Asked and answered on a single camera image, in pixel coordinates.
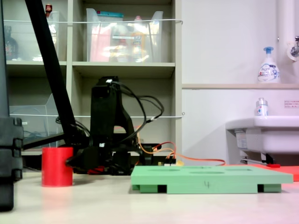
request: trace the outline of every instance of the blue pump head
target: blue pump head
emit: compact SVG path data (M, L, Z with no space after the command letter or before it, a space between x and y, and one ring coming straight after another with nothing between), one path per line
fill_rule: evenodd
M273 47L266 47L263 50L266 51L266 54L271 54L271 51L273 51L274 48Z

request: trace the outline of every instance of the yellow component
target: yellow component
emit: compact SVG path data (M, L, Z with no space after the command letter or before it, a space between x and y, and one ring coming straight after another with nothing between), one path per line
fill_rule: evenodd
M181 160L177 160L177 164L176 165L182 167L182 166L184 166L184 162L181 161Z

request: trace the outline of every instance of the faucet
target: faucet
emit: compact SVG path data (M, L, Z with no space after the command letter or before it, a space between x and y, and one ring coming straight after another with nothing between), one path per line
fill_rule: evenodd
M298 57L299 56L299 36L295 36L295 41L297 45L295 47L292 47L291 55L293 57Z

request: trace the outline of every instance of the white sink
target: white sink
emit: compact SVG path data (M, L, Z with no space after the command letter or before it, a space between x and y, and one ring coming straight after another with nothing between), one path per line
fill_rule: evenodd
M226 123L238 148L268 154L299 154L299 116L256 116Z

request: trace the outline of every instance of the small bottle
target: small bottle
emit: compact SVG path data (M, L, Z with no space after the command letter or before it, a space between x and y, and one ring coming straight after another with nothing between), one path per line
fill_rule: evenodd
M50 16L50 13L52 12L52 10L53 10L53 6L51 4L46 4L45 12L46 12L47 20Z
M268 101L259 98L256 102L256 116L268 116Z
M5 55L6 60L13 60L18 58L18 44L14 38L11 37L11 26L4 26L5 39Z
M132 33L133 37L133 62L143 62L145 60L144 58L144 45L145 45L145 36L144 33L142 33L141 27L142 27L142 19L140 16L136 16L134 23L134 31Z

